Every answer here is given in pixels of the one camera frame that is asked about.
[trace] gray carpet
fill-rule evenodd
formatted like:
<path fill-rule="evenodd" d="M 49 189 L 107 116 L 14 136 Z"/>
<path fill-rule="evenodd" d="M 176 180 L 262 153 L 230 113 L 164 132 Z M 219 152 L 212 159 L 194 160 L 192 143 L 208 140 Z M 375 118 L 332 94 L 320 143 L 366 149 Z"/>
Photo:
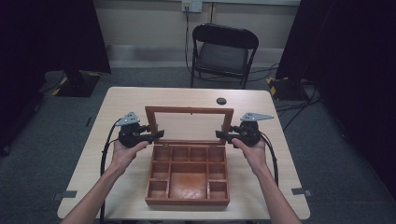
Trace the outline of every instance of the gray carpet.
<path fill-rule="evenodd" d="M 43 89 L 53 85 L 60 74 L 47 74 Z M 265 74 L 255 73 L 250 79 Z M 106 91 L 112 86 L 188 88 L 190 76 L 186 68 L 117 68 L 100 78 L 90 98 L 54 97 L 47 92 L 38 112 L 10 145 L 10 155 L 0 158 L 0 223 L 59 223 L 60 201 L 53 196 L 66 189 Z M 240 86 L 237 82 L 195 79 L 195 88 Z M 268 87 L 260 79 L 249 82 L 247 89 Z M 313 89 L 306 87 L 308 94 Z M 275 101 L 277 108 L 299 103 Z M 279 112 L 283 127 L 297 111 Z M 302 185 L 314 194 L 307 197 L 311 218 L 304 223 L 396 223 L 395 202 L 367 161 L 344 140 L 336 119 L 323 103 L 300 113 L 285 135 Z"/>

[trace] chair backrest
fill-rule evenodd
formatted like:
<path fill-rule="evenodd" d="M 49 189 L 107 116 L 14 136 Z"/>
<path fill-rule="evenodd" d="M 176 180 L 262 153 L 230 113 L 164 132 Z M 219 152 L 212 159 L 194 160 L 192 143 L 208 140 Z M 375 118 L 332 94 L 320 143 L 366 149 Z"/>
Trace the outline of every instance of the chair backrest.
<path fill-rule="evenodd" d="M 205 23 L 195 27 L 192 31 L 192 39 L 194 45 L 198 40 L 240 49 L 256 49 L 259 46 L 259 38 L 249 30 L 214 23 Z"/>

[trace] human hand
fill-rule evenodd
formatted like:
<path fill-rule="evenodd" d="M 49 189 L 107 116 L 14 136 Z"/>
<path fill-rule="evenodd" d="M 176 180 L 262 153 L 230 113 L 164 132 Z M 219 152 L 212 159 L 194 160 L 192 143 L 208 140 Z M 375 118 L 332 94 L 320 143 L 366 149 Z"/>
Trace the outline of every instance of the human hand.
<path fill-rule="evenodd" d="M 119 140 L 114 142 L 113 158 L 110 166 L 116 168 L 120 175 L 125 173 L 126 168 L 131 164 L 132 160 L 136 158 L 136 153 L 145 148 L 149 142 L 140 142 L 134 147 L 125 147 Z"/>
<path fill-rule="evenodd" d="M 265 142 L 262 139 L 253 147 L 248 147 L 237 138 L 233 138 L 232 142 L 236 147 L 241 148 L 254 175 L 257 175 L 261 168 L 267 167 Z"/>

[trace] baseboard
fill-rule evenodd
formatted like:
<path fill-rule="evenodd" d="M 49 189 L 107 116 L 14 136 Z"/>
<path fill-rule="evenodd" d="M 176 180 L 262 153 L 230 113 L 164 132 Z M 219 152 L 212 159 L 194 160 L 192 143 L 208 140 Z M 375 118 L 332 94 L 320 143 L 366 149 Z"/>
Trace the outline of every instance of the baseboard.
<path fill-rule="evenodd" d="M 183 67 L 186 66 L 184 48 L 132 45 L 108 45 L 106 48 L 110 67 Z M 270 67 L 280 62 L 283 49 L 258 49 L 253 67 Z M 187 59 L 191 66 L 192 49 Z"/>

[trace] black chair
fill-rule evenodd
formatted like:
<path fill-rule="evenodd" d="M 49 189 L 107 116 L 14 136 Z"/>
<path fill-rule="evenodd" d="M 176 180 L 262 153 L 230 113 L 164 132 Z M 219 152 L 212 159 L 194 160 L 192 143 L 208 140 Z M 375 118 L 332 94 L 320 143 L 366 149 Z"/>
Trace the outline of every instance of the black chair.
<path fill-rule="evenodd" d="M 246 29 L 205 23 L 192 31 L 194 50 L 192 55 L 191 88 L 194 71 L 223 77 L 241 79 L 246 87 L 259 39 Z"/>

